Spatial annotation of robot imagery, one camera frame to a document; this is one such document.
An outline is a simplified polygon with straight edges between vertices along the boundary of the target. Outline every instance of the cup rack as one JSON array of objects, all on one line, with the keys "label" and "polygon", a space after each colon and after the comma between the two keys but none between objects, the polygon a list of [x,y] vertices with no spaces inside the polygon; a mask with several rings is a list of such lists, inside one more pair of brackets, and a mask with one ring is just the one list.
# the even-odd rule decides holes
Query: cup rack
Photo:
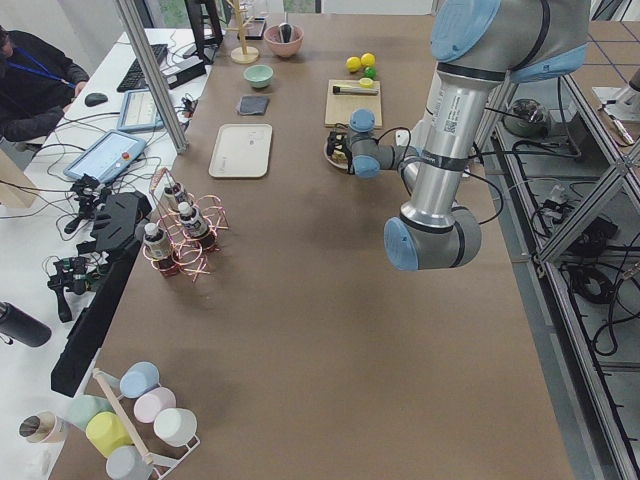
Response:
[{"label": "cup rack", "polygon": [[113,375],[103,372],[99,368],[93,369],[92,376],[102,389],[102,392],[109,401],[109,404],[111,404],[114,413],[118,416],[125,430],[131,437],[133,445],[136,447],[136,450],[138,450],[138,453],[140,453],[142,460],[147,465],[153,465],[152,475],[154,475],[156,480],[164,480],[167,478],[178,467],[178,465],[180,465],[200,445],[200,438],[197,435],[194,435],[193,438],[183,446],[186,450],[178,458],[172,458],[149,451],[135,425],[120,403],[123,395],[118,396],[113,390],[114,388],[119,388],[120,380]]}]

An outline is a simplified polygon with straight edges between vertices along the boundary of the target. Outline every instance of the green bowl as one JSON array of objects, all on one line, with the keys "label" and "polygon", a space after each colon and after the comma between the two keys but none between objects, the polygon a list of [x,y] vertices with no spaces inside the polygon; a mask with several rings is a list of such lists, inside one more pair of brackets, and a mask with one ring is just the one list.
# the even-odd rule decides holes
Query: green bowl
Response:
[{"label": "green bowl", "polygon": [[244,71],[244,79],[253,88],[265,88],[271,83],[273,69],[268,65],[252,65]]}]

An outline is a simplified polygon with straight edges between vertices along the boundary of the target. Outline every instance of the wooden mug tree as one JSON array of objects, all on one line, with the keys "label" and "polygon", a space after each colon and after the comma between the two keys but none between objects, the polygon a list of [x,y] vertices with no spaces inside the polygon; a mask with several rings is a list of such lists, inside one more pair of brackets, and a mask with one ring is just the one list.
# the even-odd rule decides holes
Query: wooden mug tree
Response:
[{"label": "wooden mug tree", "polygon": [[230,30],[232,32],[238,32],[238,38],[240,39],[240,47],[234,49],[231,52],[231,60],[233,60],[236,63],[244,63],[244,64],[253,63],[260,56],[260,52],[258,51],[257,48],[250,47],[247,45],[246,26],[249,22],[253,20],[253,17],[247,18],[246,20],[243,21],[242,13],[244,9],[240,7],[240,0],[233,0],[233,2],[231,2],[230,0],[226,0],[226,1],[233,8],[235,19],[236,19],[236,25],[238,25],[237,27],[234,27],[234,28],[227,28],[227,30]]}]

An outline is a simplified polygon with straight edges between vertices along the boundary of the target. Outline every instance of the monitor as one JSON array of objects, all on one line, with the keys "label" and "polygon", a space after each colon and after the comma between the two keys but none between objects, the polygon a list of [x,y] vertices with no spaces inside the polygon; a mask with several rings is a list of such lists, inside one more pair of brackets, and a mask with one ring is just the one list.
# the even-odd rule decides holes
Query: monitor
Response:
[{"label": "monitor", "polygon": [[[205,64],[210,65],[213,63],[213,57],[223,40],[215,0],[184,0],[184,4],[193,32],[195,47],[187,50],[183,57],[198,55],[198,58]],[[211,29],[210,34],[205,33],[207,25]]]}]

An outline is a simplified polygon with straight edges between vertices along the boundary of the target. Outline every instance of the pink bowl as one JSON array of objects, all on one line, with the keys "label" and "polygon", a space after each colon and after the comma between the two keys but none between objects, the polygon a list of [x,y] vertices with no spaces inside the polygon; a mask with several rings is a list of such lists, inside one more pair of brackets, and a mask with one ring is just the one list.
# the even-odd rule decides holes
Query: pink bowl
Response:
[{"label": "pink bowl", "polygon": [[297,25],[293,25],[292,40],[289,43],[282,43],[280,41],[278,25],[269,27],[267,28],[267,31],[264,32],[265,43],[273,53],[281,58],[289,58],[290,56],[295,55],[302,45],[302,37],[304,37],[304,31]]}]

